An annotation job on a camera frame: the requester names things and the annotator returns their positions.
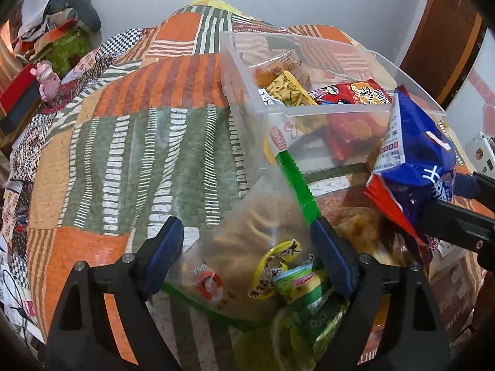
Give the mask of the blue biscuit snack bag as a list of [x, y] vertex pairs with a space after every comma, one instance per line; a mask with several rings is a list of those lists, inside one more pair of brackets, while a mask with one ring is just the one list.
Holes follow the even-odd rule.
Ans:
[[365, 187], [365, 195], [387, 219], [428, 246], [418, 218], [437, 200], [453, 198], [456, 154], [452, 142], [401, 85], [394, 91], [385, 138]]

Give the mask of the red chip snack bag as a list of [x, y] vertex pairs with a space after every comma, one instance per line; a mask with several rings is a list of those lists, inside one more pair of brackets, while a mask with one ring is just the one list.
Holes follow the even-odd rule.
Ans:
[[342, 163], [368, 150], [384, 137], [392, 98], [374, 79], [341, 82], [310, 92], [319, 105], [328, 105], [325, 142]]

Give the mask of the clear green-edged snack bag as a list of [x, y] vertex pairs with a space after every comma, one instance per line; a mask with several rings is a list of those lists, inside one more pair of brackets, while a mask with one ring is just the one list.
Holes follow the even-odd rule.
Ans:
[[279, 166], [181, 255], [164, 289], [242, 331], [239, 370], [313, 370], [347, 307]]

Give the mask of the yellow fries snack packet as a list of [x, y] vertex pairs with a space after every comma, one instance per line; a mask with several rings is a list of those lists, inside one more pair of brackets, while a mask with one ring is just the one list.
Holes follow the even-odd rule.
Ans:
[[317, 105], [309, 92], [287, 70], [278, 75], [266, 91], [272, 98], [280, 100], [286, 106]]

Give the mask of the orange pastry packet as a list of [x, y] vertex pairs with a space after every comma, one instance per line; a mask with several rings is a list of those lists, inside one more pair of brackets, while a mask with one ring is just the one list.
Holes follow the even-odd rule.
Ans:
[[310, 74], [294, 49], [250, 65], [248, 69], [258, 87], [268, 87], [285, 70], [289, 71], [305, 89], [308, 90], [311, 86]]

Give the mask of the nut brittle square packet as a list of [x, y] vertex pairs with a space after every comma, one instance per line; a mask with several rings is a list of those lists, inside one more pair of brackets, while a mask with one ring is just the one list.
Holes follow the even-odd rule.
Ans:
[[372, 253], [381, 243], [382, 216], [376, 209], [344, 208], [336, 217], [333, 228], [360, 253]]

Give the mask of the white wardrobe sliding door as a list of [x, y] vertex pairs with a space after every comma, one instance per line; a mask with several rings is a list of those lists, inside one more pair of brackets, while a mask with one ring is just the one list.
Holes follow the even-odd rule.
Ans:
[[447, 110], [447, 123], [474, 169], [494, 175], [494, 35], [488, 30], [473, 67]]

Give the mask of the brown wooden door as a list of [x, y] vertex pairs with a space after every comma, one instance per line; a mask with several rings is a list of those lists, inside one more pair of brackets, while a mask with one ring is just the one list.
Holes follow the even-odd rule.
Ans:
[[400, 68], [447, 108], [474, 65], [486, 31], [472, 0], [427, 0]]

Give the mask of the clear plastic storage bin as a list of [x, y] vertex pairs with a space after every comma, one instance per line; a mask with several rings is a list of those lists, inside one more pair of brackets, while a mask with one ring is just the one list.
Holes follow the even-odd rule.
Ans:
[[298, 34], [223, 32], [222, 90], [249, 184], [288, 150], [304, 173], [364, 163], [404, 86], [435, 122], [441, 106], [378, 52]]

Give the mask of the pink white snack packet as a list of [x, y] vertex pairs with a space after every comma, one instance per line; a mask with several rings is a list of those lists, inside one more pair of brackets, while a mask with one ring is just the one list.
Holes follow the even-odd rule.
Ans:
[[303, 136], [302, 126], [293, 117], [287, 117], [281, 109], [284, 103], [272, 97], [266, 89], [258, 88], [262, 108], [258, 113], [263, 137], [263, 151], [266, 159], [273, 164], [281, 151], [288, 150]]

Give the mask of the patchwork quilt bedspread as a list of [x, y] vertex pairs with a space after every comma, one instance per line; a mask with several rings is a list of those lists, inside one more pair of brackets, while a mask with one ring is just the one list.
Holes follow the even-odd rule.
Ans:
[[[20, 368], [48, 370], [50, 325], [75, 263], [105, 266], [136, 253], [170, 217], [184, 226], [182, 255], [254, 185], [222, 90], [223, 32], [360, 45], [330, 26], [277, 28], [189, 4], [157, 27], [131, 29], [93, 51], [92, 68], [74, 96], [35, 116], [11, 154], [1, 217], [1, 302]], [[445, 117], [435, 123], [455, 148], [456, 175], [478, 173]], [[382, 216], [378, 250], [357, 252], [386, 266], [419, 264], [445, 327], [447, 369], [493, 369], [494, 252], [435, 237], [422, 246], [382, 215], [365, 187], [384, 138], [364, 163], [304, 173], [286, 150], [267, 170], [282, 169], [310, 228], [319, 217], [333, 228], [344, 208], [376, 209]], [[494, 220], [494, 200], [453, 195], [450, 203]], [[178, 370], [239, 370], [234, 347], [242, 331], [207, 317], [164, 284], [146, 306]], [[362, 363], [376, 355], [389, 302], [383, 295]], [[134, 362], [115, 299], [106, 296], [105, 303], [118, 350]]]

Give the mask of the dark blue box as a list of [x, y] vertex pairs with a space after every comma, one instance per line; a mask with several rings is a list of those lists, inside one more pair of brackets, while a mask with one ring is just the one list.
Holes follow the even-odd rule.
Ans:
[[19, 97], [13, 108], [0, 122], [1, 131], [8, 135], [15, 131], [27, 116], [28, 112], [40, 101], [39, 83], [33, 82], [26, 91]]

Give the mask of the pink plush toy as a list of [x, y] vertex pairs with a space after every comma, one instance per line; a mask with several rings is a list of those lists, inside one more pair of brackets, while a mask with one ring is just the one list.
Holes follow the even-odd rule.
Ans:
[[42, 102], [51, 102], [60, 89], [60, 77], [54, 72], [51, 62], [46, 60], [39, 62], [30, 70], [30, 74], [39, 83], [39, 95]]

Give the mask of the red gift box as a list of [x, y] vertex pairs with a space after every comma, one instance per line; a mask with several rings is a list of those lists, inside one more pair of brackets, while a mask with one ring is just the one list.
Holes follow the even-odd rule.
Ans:
[[34, 64], [26, 65], [2, 91], [0, 95], [0, 104], [3, 117], [7, 116], [13, 109], [22, 94], [35, 84], [35, 75], [31, 73], [34, 69]]

